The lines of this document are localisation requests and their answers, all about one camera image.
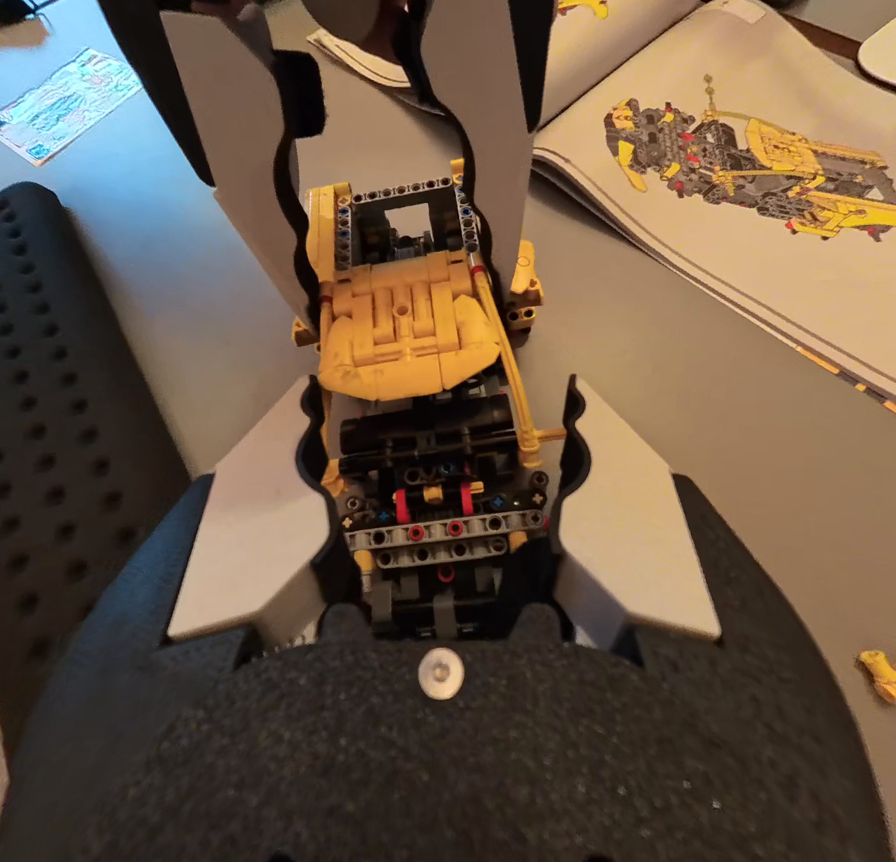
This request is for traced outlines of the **open instruction booklet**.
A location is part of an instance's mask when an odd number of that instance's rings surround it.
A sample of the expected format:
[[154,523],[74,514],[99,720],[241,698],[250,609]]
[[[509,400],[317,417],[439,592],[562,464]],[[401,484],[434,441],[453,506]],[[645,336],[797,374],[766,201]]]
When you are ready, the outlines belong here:
[[757,0],[553,0],[532,169],[894,411],[894,99]]

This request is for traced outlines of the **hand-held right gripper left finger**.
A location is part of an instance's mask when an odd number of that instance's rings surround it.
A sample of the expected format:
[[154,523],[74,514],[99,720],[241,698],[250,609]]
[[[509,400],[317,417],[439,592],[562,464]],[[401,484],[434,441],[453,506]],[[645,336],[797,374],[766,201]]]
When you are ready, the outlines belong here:
[[322,393],[297,381],[216,465],[168,624],[172,641],[251,625],[288,642],[358,602],[360,570],[322,486]]

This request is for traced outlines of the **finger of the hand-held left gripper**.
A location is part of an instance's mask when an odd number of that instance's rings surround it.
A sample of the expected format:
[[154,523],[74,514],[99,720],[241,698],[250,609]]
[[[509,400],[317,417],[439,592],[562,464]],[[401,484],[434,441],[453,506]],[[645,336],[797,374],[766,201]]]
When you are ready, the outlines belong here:
[[436,100],[462,134],[464,188],[490,240],[487,261],[509,296],[516,269],[532,138],[508,0],[434,0],[421,40]]
[[211,173],[218,205],[275,289],[306,325],[322,310],[323,215],[301,186],[298,142],[322,133],[322,77],[307,51],[272,49],[254,28],[162,12],[161,23]]

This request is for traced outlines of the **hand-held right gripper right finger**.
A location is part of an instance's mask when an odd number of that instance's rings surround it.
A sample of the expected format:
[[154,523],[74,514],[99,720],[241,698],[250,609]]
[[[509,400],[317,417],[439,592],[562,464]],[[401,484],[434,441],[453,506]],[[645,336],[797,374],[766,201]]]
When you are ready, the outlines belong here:
[[666,461],[573,375],[552,509],[554,598],[594,647],[636,625],[709,642],[721,623]]

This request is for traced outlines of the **yellow brick link rod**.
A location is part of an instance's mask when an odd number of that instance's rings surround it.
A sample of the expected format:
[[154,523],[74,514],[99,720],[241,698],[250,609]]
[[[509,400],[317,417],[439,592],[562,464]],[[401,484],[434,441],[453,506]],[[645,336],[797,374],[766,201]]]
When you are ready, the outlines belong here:
[[500,357],[517,417],[517,442],[520,462],[527,469],[540,469],[542,467],[541,445],[544,442],[559,442],[566,439],[566,429],[563,427],[552,429],[536,428],[520,370],[507,331],[504,328],[504,321],[501,318],[494,298],[487,267],[479,252],[470,253],[468,259],[469,274],[471,282],[476,288],[479,303],[497,332]]

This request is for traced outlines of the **yellow flexible brick rod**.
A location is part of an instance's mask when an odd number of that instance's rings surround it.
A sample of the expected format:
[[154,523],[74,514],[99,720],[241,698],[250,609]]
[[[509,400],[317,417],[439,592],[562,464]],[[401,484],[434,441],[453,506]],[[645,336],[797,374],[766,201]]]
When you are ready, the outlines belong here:
[[319,323],[320,366],[318,373],[318,382],[321,386],[321,399],[323,409],[323,422],[322,426],[320,427],[320,434],[323,450],[328,458],[326,468],[321,477],[321,484],[322,487],[326,489],[334,499],[337,499],[346,491],[346,487],[344,479],[340,472],[339,460],[332,456],[332,452],[330,450],[330,412],[332,404],[332,392],[327,389],[324,384],[324,371],[326,369],[328,361],[327,355],[329,335],[333,324],[332,291],[332,283],[325,282],[322,284],[319,300],[321,313]]

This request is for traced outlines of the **yellow toy brick model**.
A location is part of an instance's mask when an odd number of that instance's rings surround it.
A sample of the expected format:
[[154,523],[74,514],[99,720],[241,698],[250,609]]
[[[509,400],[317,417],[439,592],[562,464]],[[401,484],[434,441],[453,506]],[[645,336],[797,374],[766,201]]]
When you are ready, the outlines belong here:
[[[468,255],[484,256],[464,161],[366,194],[312,189],[333,284],[324,384],[362,408],[331,451],[346,487],[334,500],[373,630],[505,637],[550,592],[548,442],[540,469],[522,466],[497,332],[469,274]],[[513,353],[542,302],[522,240],[509,308],[496,300]]]

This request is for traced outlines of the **colourful printed sheet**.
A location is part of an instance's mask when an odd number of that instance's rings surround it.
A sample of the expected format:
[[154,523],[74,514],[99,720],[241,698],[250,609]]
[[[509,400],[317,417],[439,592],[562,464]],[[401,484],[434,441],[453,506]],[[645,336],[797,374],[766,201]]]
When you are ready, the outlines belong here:
[[127,62],[84,49],[2,107],[2,145],[42,166],[142,90]]

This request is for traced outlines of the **white lamp stand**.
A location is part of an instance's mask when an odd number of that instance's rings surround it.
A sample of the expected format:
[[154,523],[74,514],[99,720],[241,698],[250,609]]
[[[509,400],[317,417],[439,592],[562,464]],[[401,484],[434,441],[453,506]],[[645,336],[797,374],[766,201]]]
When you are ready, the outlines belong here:
[[857,65],[870,79],[895,89],[896,19],[880,27],[857,50]]

